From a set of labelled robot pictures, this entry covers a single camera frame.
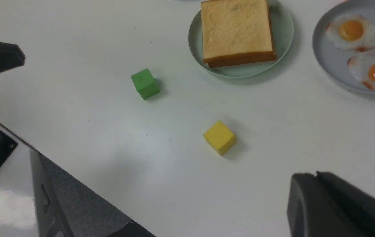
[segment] plate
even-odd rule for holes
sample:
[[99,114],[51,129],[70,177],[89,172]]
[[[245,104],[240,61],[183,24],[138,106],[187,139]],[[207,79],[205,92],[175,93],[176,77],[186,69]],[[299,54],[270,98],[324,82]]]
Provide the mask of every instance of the plate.
[[330,9],[319,20],[313,33],[313,52],[322,69],[334,82],[347,90],[375,94],[357,82],[347,68],[347,60],[356,55],[354,51],[341,51],[325,37],[325,27],[340,15],[362,15],[375,25],[375,0],[348,0]]
[[262,74],[278,63],[290,49],[294,36],[294,23],[290,12],[281,3],[270,9],[272,33],[277,52],[277,60],[262,63],[248,63],[236,66],[209,68],[203,63],[202,16],[201,11],[195,16],[189,29],[189,47],[199,65],[214,75],[225,78],[247,78]]

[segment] wooden block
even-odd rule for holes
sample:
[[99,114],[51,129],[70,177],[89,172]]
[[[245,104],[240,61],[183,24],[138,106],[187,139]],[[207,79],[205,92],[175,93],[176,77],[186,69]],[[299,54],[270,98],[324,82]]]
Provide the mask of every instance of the wooden block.
[[234,133],[221,121],[215,123],[203,136],[220,155],[227,152],[237,141]]
[[144,69],[132,75],[132,81],[142,99],[148,99],[161,91],[149,69]]

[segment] toast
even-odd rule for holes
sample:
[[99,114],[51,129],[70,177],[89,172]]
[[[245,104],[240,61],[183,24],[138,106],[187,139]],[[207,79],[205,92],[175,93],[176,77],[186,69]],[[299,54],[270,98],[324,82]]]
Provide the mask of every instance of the toast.
[[210,68],[276,60],[266,0],[201,3],[203,61]]

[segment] table surface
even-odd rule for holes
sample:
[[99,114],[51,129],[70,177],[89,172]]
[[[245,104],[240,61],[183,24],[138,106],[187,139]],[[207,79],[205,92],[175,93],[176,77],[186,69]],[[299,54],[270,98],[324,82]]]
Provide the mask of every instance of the table surface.
[[[375,97],[316,66],[318,19],[340,0],[281,0],[296,23],[271,72],[222,80],[189,52],[196,0],[0,0],[0,123],[158,237],[288,236],[296,172],[331,171],[375,196]],[[149,68],[144,101],[130,76]],[[238,137],[220,157],[202,134]]]

